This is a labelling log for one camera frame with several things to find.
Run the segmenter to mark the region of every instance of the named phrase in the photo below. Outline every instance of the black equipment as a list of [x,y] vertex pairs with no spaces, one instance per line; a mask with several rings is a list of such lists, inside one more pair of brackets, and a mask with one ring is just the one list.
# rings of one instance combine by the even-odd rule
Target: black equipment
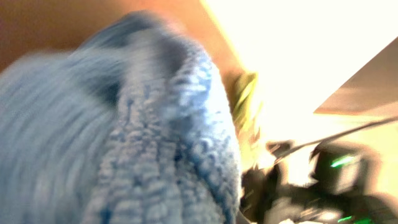
[[[385,120],[363,127],[388,122]],[[397,215],[390,209],[392,199],[365,195],[369,181],[377,178],[380,160],[364,146],[333,141],[341,136],[337,134],[333,138],[321,139],[312,152],[310,160],[316,159],[316,164],[310,176],[316,183],[306,187],[282,185],[280,182],[283,175],[281,158],[298,150],[297,147],[292,147],[290,141],[270,145],[270,148],[278,145],[273,150],[277,156],[273,170],[265,174],[262,170],[252,169],[243,175],[242,214],[258,224],[278,224],[287,219],[295,223],[398,223]]]

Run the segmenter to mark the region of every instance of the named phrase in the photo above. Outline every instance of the blue fabric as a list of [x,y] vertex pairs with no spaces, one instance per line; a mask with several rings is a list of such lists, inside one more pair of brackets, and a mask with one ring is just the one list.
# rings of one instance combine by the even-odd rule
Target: blue fabric
[[234,223],[238,167],[216,67],[146,12],[0,78],[0,223]]

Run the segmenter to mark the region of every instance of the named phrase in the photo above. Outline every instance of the black cable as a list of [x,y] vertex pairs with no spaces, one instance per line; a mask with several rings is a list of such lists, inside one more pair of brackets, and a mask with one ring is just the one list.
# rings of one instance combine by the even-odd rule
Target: black cable
[[290,155],[293,152],[298,151],[299,149],[301,149],[301,148],[303,148],[305,146],[311,146],[311,145],[317,144],[317,143],[327,143],[327,142],[333,141],[335,139],[338,139],[340,137],[343,137],[345,135],[354,133],[356,131],[360,131],[362,129],[374,128],[376,126],[380,126],[380,125],[383,125],[383,124],[392,123],[392,122],[396,122],[396,121],[398,121],[398,116],[387,118],[387,119],[384,119],[384,120],[381,120],[381,121],[370,122],[370,123],[365,124],[363,126],[360,126],[360,127],[357,127],[357,128],[353,128],[353,129],[350,129],[350,130],[347,130],[347,131],[343,131],[342,133],[334,134],[332,136],[329,136],[329,137],[326,137],[326,138],[323,138],[323,139],[318,139],[318,140],[315,140],[315,141],[312,141],[312,142],[308,142],[308,143],[305,143],[305,144],[302,144],[302,145],[299,145],[299,146],[295,146],[295,147],[293,147],[291,149],[288,149],[288,150],[286,150],[284,152],[281,152],[277,156],[277,159],[276,159],[275,163],[278,163],[279,161],[281,161],[286,156]]

